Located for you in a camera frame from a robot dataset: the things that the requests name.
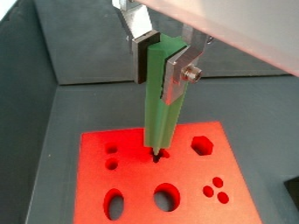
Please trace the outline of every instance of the black object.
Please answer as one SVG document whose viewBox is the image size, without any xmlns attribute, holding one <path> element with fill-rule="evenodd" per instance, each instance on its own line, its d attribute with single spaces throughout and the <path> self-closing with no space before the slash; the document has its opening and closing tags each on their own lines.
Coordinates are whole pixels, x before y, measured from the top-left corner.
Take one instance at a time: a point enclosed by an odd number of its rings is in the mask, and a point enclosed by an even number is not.
<svg viewBox="0 0 299 224">
<path fill-rule="evenodd" d="M 290 196 L 294 200 L 299 212 L 299 177 L 293 178 L 285 182 L 285 187 L 290 193 Z"/>
</svg>

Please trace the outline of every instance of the green block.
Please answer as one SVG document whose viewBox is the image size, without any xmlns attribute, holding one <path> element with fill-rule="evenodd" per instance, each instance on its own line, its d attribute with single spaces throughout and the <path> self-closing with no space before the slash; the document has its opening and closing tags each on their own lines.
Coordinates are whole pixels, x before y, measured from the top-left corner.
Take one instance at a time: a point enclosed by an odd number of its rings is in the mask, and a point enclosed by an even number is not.
<svg viewBox="0 0 299 224">
<path fill-rule="evenodd" d="M 183 97 L 169 106 L 162 100 L 165 66 L 169 58 L 186 46 L 182 38 L 162 34 L 162 42 L 150 45 L 147 50 L 147 84 L 145 101 L 145 145 L 161 149 L 171 146 L 175 124 L 183 105 Z"/>
</svg>

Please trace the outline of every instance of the metal bracket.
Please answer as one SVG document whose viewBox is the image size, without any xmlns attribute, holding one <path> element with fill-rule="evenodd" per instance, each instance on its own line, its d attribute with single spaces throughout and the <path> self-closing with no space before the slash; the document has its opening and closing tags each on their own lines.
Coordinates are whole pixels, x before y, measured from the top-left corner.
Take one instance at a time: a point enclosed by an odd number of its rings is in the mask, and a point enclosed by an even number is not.
<svg viewBox="0 0 299 224">
<path fill-rule="evenodd" d="M 162 98 L 167 105 L 171 105 L 183 95 L 187 81 L 194 83 L 202 77 L 202 70 L 195 65 L 209 42 L 209 36 L 185 24 L 182 39 L 189 46 L 166 62 Z"/>
<path fill-rule="evenodd" d="M 138 84 L 146 82 L 147 47 L 161 42 L 161 33 L 153 30 L 153 23 L 145 5 L 134 0 L 113 0 L 118 16 L 127 33 L 134 54 L 134 77 Z"/>
</svg>

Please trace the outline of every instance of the gray table surface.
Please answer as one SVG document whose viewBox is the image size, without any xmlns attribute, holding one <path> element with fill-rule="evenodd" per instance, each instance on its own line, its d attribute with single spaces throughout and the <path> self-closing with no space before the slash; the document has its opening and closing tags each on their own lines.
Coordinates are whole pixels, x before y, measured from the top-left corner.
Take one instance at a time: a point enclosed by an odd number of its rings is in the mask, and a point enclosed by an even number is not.
<svg viewBox="0 0 299 224">
<path fill-rule="evenodd" d="M 299 79 L 206 79 L 190 85 L 179 123 L 221 121 L 262 220 L 299 223 L 283 182 L 299 176 Z M 146 85 L 59 87 L 29 224 L 73 223 L 81 134 L 145 126 Z"/>
</svg>

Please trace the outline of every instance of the red board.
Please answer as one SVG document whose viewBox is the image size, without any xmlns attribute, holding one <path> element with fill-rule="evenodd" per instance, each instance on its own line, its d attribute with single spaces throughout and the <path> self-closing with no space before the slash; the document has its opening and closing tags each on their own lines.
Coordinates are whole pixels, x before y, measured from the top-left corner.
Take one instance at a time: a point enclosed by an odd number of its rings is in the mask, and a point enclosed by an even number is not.
<svg viewBox="0 0 299 224">
<path fill-rule="evenodd" d="M 75 224 L 262 223 L 219 122 L 178 125 L 158 163 L 143 145 L 145 129 L 83 134 Z M 157 191 L 171 194 L 171 212 L 157 206 Z M 111 220 L 117 195 L 125 211 Z"/>
</svg>

